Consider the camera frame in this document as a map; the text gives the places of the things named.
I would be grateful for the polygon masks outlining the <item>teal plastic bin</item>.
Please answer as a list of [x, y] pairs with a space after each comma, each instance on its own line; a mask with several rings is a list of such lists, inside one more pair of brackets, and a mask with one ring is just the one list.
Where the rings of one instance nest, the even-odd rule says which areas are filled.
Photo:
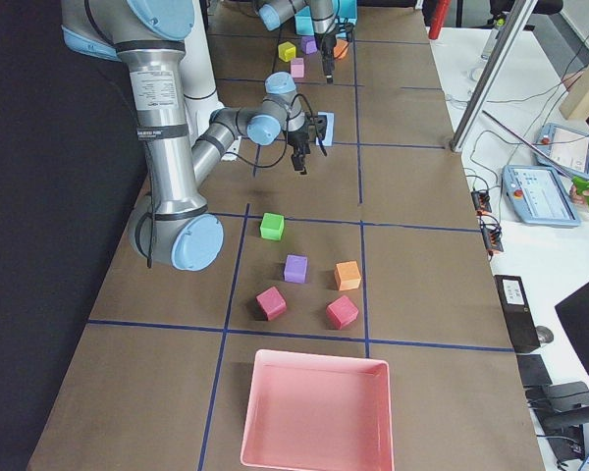
[[350, 21], [354, 25], [357, 22], [357, 2], [355, 0], [333, 0], [332, 7], [324, 10], [323, 15], [318, 21], [316, 16], [312, 15], [310, 6], [305, 4], [303, 9], [294, 16], [295, 32], [298, 35], [310, 35], [315, 32], [323, 33], [329, 26], [329, 21], [336, 22]]

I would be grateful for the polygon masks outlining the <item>green handled grabber stick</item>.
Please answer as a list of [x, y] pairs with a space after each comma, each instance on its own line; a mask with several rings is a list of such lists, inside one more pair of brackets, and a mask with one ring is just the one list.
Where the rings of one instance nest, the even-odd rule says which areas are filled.
[[482, 113], [486, 115], [489, 119], [491, 119], [494, 123], [500, 126], [502, 129], [510, 133], [516, 139], [518, 139], [521, 143], [526, 145], [530, 148], [535, 154], [540, 155], [544, 160], [548, 161], [553, 167], [555, 167], [558, 171], [560, 171], [564, 176], [568, 177], [572, 180], [574, 187], [576, 188], [576, 193], [581, 195], [585, 198], [585, 201], [589, 207], [589, 180], [585, 180], [584, 178], [577, 176], [576, 174], [569, 171], [566, 167], [558, 163], [557, 161], [553, 160], [548, 154], [546, 154], [541, 148], [537, 147], [532, 142], [528, 141], [525, 137], [518, 134], [516, 131], [510, 129], [505, 124], [503, 124], [500, 120], [494, 117], [491, 113], [486, 110], [483, 110]]

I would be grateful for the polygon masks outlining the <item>black power box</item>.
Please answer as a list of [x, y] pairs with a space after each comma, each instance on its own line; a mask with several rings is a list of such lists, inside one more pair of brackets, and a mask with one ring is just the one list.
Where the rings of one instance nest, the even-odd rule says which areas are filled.
[[494, 280], [514, 351], [533, 352], [540, 342], [521, 277], [495, 275]]

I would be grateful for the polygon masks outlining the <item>pink foam block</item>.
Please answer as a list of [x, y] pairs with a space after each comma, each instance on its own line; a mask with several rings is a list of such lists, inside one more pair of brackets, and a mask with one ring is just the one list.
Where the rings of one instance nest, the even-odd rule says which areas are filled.
[[290, 61], [290, 74], [294, 79], [305, 77], [305, 62], [303, 58], [293, 58]]

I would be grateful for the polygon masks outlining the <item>yellow foam block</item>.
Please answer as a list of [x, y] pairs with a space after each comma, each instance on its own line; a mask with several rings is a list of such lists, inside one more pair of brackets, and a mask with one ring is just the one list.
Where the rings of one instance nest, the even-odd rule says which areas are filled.
[[281, 61], [289, 63], [296, 58], [296, 46], [289, 41], [281, 42], [278, 45], [278, 57]]

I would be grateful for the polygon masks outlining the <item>pink plastic bin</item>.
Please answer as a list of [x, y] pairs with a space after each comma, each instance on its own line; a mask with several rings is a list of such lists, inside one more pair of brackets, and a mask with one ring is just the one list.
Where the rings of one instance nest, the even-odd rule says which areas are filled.
[[392, 470], [384, 360], [260, 349], [241, 463], [279, 470]]

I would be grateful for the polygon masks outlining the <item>far teach pendant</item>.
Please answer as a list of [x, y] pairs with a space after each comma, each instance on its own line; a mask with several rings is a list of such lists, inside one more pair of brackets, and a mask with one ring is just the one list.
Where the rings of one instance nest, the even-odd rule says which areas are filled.
[[589, 180], [589, 133], [548, 123], [538, 131], [536, 146], [572, 173]]

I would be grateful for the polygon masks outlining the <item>purple foam block right side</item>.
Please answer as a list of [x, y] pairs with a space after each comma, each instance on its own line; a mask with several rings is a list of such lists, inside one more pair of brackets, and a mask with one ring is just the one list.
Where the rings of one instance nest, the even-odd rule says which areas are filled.
[[284, 268], [284, 280], [288, 283], [304, 284], [307, 274], [307, 257], [289, 254]]

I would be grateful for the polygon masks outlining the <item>orange foam block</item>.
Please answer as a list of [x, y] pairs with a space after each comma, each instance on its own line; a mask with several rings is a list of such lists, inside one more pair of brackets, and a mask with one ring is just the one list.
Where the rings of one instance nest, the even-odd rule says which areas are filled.
[[336, 40], [336, 45], [333, 49], [334, 58], [337, 60], [344, 59], [348, 54], [348, 49], [349, 49], [349, 42], [344, 39], [338, 38]]
[[337, 263], [334, 277], [339, 291], [357, 289], [362, 281], [358, 264], [354, 260]]

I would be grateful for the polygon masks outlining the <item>teach pendant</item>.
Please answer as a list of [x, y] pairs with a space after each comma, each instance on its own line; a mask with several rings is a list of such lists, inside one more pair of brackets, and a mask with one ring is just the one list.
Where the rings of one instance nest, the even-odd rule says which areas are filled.
[[538, 131], [536, 146], [572, 173], [589, 180], [589, 133], [548, 123]]
[[502, 184], [513, 212], [524, 224], [563, 228], [581, 225], [555, 169], [506, 165], [502, 169]]

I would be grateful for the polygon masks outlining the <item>orange foam block left side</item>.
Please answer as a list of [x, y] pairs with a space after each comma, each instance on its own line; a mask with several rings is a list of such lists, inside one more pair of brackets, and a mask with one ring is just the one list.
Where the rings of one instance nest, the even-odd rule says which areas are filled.
[[348, 49], [349, 49], [349, 42], [344, 39], [338, 38], [336, 40], [336, 45], [333, 49], [334, 58], [337, 60], [344, 59], [348, 54]]

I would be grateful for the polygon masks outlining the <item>purple foam block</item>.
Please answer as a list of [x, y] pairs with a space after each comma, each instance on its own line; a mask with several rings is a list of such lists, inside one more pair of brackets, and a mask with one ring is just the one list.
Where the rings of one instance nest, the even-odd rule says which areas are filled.
[[314, 36], [304, 35], [300, 38], [300, 49], [303, 54], [311, 55], [317, 51], [316, 39]]
[[304, 284], [307, 274], [307, 257], [289, 254], [284, 268], [284, 280], [288, 283]]

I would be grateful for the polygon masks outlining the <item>orange foam block right side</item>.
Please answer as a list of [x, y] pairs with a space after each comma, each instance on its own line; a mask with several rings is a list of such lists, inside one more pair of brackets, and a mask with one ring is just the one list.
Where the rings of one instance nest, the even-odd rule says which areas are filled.
[[334, 277], [339, 291], [357, 289], [362, 281], [358, 264], [354, 260], [337, 263]]

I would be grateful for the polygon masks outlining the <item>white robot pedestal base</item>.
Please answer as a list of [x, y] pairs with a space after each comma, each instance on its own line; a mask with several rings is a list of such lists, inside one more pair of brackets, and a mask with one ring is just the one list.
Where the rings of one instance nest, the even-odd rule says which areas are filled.
[[216, 88], [200, 4], [189, 3], [195, 20], [185, 39], [186, 55], [180, 63], [182, 104], [194, 169], [208, 173], [240, 139], [221, 112], [224, 105]]

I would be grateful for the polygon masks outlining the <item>maroon foam block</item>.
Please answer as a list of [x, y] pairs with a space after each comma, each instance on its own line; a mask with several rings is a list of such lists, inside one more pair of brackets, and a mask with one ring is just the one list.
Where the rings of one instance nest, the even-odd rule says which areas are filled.
[[267, 321], [272, 321], [287, 311], [287, 302], [277, 287], [270, 287], [255, 296]]
[[326, 307], [326, 314], [335, 329], [342, 329], [357, 319], [358, 307], [346, 295], [338, 297]]

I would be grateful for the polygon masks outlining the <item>near teach pendant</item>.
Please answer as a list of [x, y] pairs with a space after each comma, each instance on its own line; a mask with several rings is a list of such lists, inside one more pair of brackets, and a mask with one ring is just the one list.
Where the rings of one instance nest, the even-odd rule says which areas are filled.
[[563, 228], [581, 225], [555, 169], [506, 165], [502, 169], [502, 184], [513, 212], [524, 224]]

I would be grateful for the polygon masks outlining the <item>green foam block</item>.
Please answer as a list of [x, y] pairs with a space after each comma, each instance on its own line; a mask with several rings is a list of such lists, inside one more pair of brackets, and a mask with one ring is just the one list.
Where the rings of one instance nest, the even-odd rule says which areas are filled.
[[260, 224], [260, 236], [267, 240], [279, 241], [283, 237], [285, 217], [281, 214], [266, 212]]

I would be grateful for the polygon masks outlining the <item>purple foam block left side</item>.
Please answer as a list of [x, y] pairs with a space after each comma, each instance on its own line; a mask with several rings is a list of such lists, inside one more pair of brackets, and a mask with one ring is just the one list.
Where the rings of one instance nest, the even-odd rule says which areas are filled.
[[314, 36], [304, 35], [300, 38], [300, 49], [303, 54], [311, 55], [317, 51], [316, 39]]

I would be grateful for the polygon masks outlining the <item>aluminium frame post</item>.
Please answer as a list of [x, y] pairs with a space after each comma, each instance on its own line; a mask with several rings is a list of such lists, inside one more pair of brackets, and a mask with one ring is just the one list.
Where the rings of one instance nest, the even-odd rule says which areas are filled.
[[459, 153], [462, 150], [473, 126], [482, 112], [491, 88], [519, 34], [523, 31], [529, 17], [538, 3], [537, 0], [516, 0], [508, 20], [499, 34], [494, 49], [488, 59], [480, 79], [469, 99], [465, 111], [450, 141], [450, 149]]

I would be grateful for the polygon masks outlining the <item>light blue foam block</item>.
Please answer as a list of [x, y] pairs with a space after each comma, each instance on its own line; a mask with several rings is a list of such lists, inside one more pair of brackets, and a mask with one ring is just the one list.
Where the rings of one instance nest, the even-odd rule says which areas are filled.
[[332, 127], [319, 129], [319, 133], [316, 136], [316, 145], [331, 147], [333, 145], [334, 129]]

